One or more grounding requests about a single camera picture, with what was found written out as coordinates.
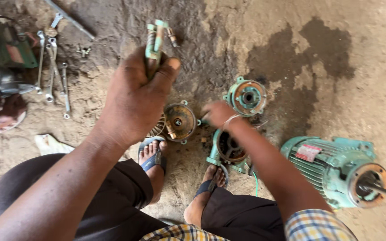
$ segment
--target dark pants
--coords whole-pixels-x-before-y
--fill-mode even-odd
[[[37,181],[63,154],[25,161],[0,178],[0,215]],[[167,224],[139,211],[153,197],[147,174],[132,159],[118,162],[89,204],[78,225],[76,241],[132,240]],[[285,240],[274,201],[233,195],[217,188],[202,215],[202,228],[232,241]]]

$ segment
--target black flip-flop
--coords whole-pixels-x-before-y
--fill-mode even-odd
[[[229,183],[229,173],[227,172],[227,169],[226,169],[225,166],[220,165],[217,168],[219,168],[219,167],[221,168],[222,172],[224,173],[224,176],[226,177],[226,181],[224,182],[224,184],[227,187],[227,185]],[[212,177],[212,179],[204,181],[200,185],[200,187],[197,190],[197,192],[196,192],[196,194],[195,194],[193,199],[195,199],[197,197],[197,195],[199,195],[201,193],[204,193],[204,192],[211,192],[211,193],[213,193],[216,188],[217,188],[217,184],[214,181],[214,177]]]
[[[158,145],[160,144],[161,141],[166,141],[165,138],[158,135],[150,138],[146,138],[139,146],[138,159],[139,159],[139,152],[143,151],[144,147],[152,143],[154,140],[159,141]],[[162,156],[162,152],[160,151],[160,148],[153,156],[150,156],[144,163],[142,163],[141,167],[144,170],[144,172],[146,172],[155,165],[161,165],[164,170],[164,173],[166,174],[166,158]]]

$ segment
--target forearm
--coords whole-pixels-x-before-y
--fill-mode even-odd
[[[302,174],[251,125],[234,119],[231,135],[245,148],[260,178],[277,201],[283,220],[293,213],[309,208],[331,211],[322,196]]]
[[[78,223],[127,147],[87,139],[51,167],[0,216],[0,240],[72,240]]]

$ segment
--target bracelet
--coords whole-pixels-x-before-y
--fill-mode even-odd
[[[227,126],[230,124],[230,121],[235,119],[235,118],[237,118],[237,117],[240,117],[240,116],[242,116],[242,115],[241,114],[234,114],[234,115],[232,115],[230,118],[227,119],[227,121],[225,121],[223,123],[222,129],[226,130]]]

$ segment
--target shirt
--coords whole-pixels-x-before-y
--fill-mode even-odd
[[[294,213],[285,224],[288,241],[356,241],[357,239],[336,216],[321,209]],[[168,226],[144,235],[140,241],[228,241],[194,225]]]

